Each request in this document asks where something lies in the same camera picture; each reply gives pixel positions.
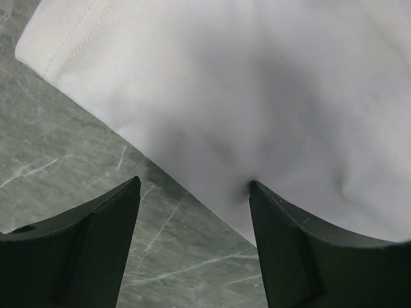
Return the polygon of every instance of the white cloth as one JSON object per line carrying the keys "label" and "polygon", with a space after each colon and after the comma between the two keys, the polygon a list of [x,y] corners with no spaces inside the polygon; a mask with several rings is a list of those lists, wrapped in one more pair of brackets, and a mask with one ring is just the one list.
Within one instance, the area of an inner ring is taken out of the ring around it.
{"label": "white cloth", "polygon": [[255,244],[258,180],[411,238],[408,0],[43,0],[15,54]]}

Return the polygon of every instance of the gray marble surface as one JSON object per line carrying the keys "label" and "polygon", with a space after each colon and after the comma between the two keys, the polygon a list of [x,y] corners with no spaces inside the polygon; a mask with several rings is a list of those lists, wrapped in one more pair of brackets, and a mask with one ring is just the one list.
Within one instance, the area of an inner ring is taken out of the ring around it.
{"label": "gray marble surface", "polygon": [[142,202],[117,307],[267,307],[251,244],[14,58],[38,3],[0,0],[0,231],[137,175]]}

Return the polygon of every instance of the seam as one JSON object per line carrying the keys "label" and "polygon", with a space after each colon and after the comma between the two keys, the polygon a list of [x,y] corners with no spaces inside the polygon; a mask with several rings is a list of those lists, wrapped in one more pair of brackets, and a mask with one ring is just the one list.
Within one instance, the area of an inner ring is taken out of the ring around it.
{"label": "seam", "polygon": [[66,44],[66,42],[69,40],[69,38],[71,37],[71,35],[74,33],[74,31],[77,29],[78,25],[81,23],[81,21],[83,20],[83,18],[86,16],[86,14],[88,13],[88,11],[91,9],[92,5],[96,2],[96,0],[92,0],[90,5],[87,7],[87,9],[84,11],[84,13],[82,14],[82,16],[79,18],[79,20],[77,21],[77,23],[75,24],[75,26],[73,27],[73,29],[71,30],[71,32],[68,34],[68,36],[64,39],[63,43],[60,45],[60,47],[57,48],[56,52],[54,53],[54,55],[51,57],[51,60],[49,62],[49,64],[46,67],[46,70],[44,71],[43,74],[43,79],[46,77],[46,74],[49,71],[49,68],[51,66],[51,64],[53,63],[55,57],[57,56],[58,52],[62,49],[62,47]]}
{"label": "seam", "polygon": [[83,49],[84,45],[89,41],[93,33],[98,29],[98,27],[103,23],[103,21],[106,19],[110,11],[113,9],[114,5],[116,4],[118,0],[113,0],[110,4],[110,6],[106,9],[104,12],[103,16],[101,16],[100,20],[97,22],[97,24],[93,27],[91,32],[88,34],[88,36],[85,38],[84,42],[80,45],[80,47],[74,52],[73,56],[71,59],[68,61],[66,66],[63,68],[62,72],[58,75],[58,78],[56,80],[56,83],[54,84],[55,87],[57,87],[58,83],[62,79],[64,73],[67,71],[67,68],[73,63],[73,61],[77,58],[77,56],[80,54],[80,51]]}

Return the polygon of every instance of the green marble countertop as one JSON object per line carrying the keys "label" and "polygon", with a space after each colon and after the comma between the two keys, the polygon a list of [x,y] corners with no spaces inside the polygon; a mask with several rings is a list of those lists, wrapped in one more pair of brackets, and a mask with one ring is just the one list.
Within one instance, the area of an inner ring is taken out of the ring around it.
{"label": "green marble countertop", "polygon": [[117,307],[267,307],[257,250],[139,151],[14,58],[39,0],[0,0],[0,232],[137,175]]}

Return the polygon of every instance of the marble table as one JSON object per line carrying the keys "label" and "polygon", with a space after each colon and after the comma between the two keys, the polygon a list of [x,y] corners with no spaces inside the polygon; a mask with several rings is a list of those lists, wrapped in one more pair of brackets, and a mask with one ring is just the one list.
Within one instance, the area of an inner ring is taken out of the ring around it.
{"label": "marble table", "polygon": [[137,175],[117,307],[267,307],[257,250],[121,137],[14,58],[39,0],[0,0],[0,232]]}

